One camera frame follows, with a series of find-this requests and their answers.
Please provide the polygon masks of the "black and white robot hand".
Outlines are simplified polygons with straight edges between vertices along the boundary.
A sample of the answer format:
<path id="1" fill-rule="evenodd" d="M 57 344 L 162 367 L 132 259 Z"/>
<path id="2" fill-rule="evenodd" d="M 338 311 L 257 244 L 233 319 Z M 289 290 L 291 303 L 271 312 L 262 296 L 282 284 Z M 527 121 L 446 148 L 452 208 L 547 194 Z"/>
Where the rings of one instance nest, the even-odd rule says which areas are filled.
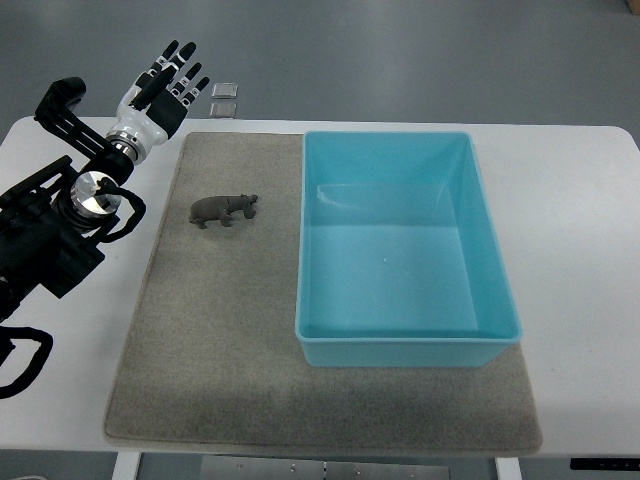
<path id="1" fill-rule="evenodd" d="M 133 164 L 174 136 L 209 84 L 208 77 L 199 75 L 202 65 L 188 63 L 195 51 L 193 42 L 172 41 L 122 97 L 107 141 Z"/>

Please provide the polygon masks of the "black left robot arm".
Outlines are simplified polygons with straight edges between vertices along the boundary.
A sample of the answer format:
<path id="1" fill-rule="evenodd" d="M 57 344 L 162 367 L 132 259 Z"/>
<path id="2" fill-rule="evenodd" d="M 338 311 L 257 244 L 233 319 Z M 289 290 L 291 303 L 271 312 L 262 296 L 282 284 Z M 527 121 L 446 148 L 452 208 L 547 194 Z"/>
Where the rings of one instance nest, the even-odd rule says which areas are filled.
<path id="1" fill-rule="evenodd" d="M 53 82 L 35 119 L 88 160 L 75 170 L 63 156 L 1 196 L 1 317 L 9 318 L 39 285 L 58 298 L 105 258 L 101 243 L 129 235 L 144 201 L 124 188 L 138 158 L 129 142 L 105 139 L 73 113 L 86 93 L 79 77 Z"/>

